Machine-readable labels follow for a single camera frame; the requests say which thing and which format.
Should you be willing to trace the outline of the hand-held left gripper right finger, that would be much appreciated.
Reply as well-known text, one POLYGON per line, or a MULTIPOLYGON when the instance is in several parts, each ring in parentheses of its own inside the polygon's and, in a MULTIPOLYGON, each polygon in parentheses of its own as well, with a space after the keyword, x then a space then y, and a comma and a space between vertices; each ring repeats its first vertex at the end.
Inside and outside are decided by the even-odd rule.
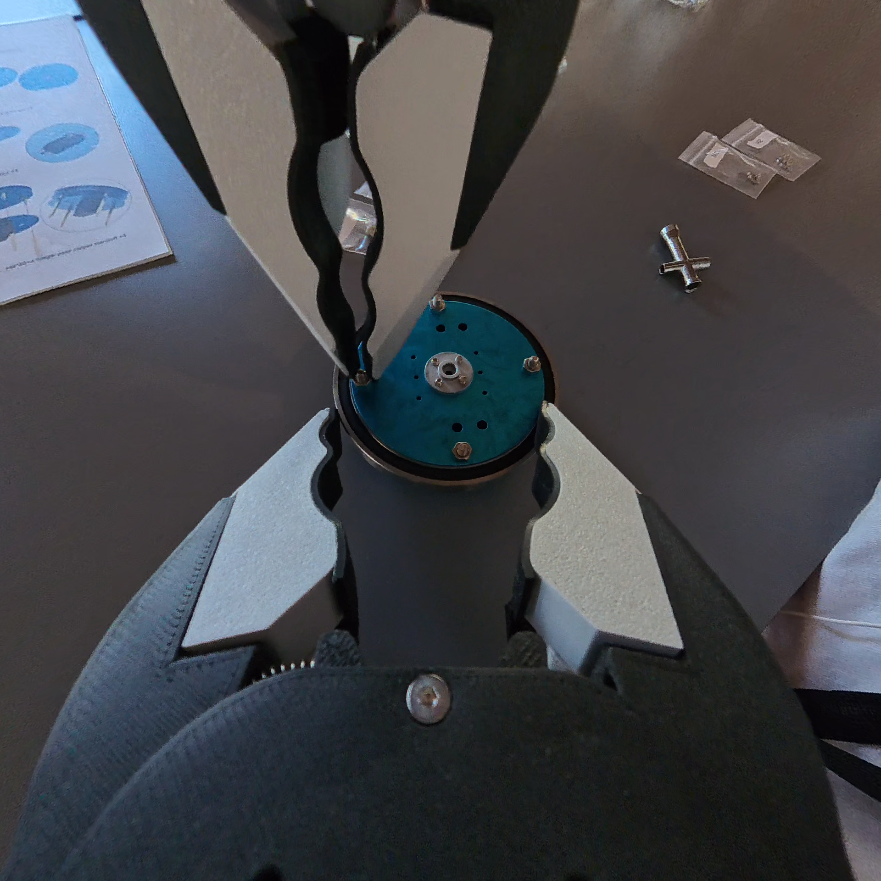
POLYGON ((550 669, 588 673, 607 646, 677 656, 683 643, 628 479, 553 404, 538 422, 523 545, 523 615, 550 669))

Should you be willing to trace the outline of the clear bag with long screw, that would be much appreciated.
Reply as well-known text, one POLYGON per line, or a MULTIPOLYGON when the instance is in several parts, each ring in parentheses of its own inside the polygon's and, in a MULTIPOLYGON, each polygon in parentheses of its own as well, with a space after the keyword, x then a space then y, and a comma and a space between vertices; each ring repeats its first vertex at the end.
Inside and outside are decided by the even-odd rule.
POLYGON ((340 228, 341 247, 350 253, 365 255, 376 234, 377 215, 372 192, 367 182, 362 183, 350 198, 344 222, 340 228))

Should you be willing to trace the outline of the printed instruction sheet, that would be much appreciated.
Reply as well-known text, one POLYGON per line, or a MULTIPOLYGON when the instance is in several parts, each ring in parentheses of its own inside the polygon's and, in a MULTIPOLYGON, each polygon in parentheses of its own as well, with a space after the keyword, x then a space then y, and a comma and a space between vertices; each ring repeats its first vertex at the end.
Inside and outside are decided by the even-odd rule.
POLYGON ((71 17, 2 26, 1 302, 172 253, 71 17))

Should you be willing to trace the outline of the dark grey desk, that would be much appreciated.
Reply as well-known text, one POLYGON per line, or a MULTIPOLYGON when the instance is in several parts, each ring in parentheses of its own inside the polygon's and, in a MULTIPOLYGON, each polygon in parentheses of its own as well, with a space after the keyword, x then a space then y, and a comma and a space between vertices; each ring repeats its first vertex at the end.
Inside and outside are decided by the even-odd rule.
MULTIPOLYGON (((89 27, 175 261, 2 308, 2 863, 107 628, 330 404, 331 363, 89 27)), ((584 2, 445 287, 550 355, 558 406, 758 623, 879 480, 879 2, 584 2), (820 161, 757 198, 678 159, 747 119, 820 161), (686 292, 660 236, 708 257, 686 292)))

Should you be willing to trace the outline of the clear bag with small nuts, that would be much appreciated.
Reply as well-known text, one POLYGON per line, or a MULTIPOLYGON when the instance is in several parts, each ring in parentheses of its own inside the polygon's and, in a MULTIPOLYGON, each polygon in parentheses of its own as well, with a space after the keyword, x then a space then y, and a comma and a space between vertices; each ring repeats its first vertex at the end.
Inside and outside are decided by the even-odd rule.
POLYGON ((701 132, 678 159, 751 198, 757 198, 776 176, 766 164, 708 131, 701 132))
POLYGON ((721 140, 788 181, 796 181, 820 161, 815 153, 752 118, 736 126, 721 140))

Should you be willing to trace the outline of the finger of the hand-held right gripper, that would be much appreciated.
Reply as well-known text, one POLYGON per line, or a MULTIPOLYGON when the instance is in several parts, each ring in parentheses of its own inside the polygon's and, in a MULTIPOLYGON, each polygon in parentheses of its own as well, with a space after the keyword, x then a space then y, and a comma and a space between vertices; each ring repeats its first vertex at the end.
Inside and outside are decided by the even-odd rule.
POLYGON ((348 36, 369 2, 144 2, 236 233, 347 375, 348 36))
POLYGON ((381 244, 368 271, 374 377, 457 257, 451 240, 490 45, 484 28, 421 13, 358 78, 358 148, 381 210, 381 244))

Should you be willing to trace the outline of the metal cross wrench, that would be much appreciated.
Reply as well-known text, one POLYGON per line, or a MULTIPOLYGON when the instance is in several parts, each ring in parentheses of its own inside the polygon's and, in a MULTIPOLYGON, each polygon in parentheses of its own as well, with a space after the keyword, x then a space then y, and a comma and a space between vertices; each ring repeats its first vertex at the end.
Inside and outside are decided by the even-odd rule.
POLYGON ((659 266, 661 276, 678 273, 682 277, 686 292, 693 292, 701 285, 700 270, 707 270, 712 263, 708 257, 691 257, 682 241, 680 229, 676 224, 665 226, 660 236, 669 249, 672 260, 659 266))

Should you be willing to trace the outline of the blue disc with metal ring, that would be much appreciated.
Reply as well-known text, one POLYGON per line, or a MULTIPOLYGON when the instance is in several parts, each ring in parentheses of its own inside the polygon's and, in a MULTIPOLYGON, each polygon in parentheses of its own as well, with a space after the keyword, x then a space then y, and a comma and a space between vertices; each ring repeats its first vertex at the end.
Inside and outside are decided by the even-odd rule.
POLYGON ((358 386, 339 371, 340 419, 378 468, 434 485, 493 479, 527 457, 543 402, 554 402, 550 359, 500 307, 452 292, 425 308, 381 377, 358 386))

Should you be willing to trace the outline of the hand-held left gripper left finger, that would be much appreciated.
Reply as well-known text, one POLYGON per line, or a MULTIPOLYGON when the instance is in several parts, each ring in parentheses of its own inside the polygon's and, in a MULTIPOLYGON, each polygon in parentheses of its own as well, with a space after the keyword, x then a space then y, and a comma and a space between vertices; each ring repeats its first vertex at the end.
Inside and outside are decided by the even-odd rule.
POLYGON ((340 426, 319 411, 237 490, 182 648, 313 653, 346 615, 340 426))

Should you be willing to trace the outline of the person's white shirt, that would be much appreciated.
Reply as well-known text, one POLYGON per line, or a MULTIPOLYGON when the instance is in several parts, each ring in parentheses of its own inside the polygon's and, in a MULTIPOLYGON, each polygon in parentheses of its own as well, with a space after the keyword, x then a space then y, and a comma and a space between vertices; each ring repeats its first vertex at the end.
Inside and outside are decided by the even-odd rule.
MULTIPOLYGON (((763 636, 793 687, 880 692, 880 485, 763 636), (857 621, 859 625, 825 622, 857 621)), ((827 771, 855 879, 880 880, 880 805, 827 771)))

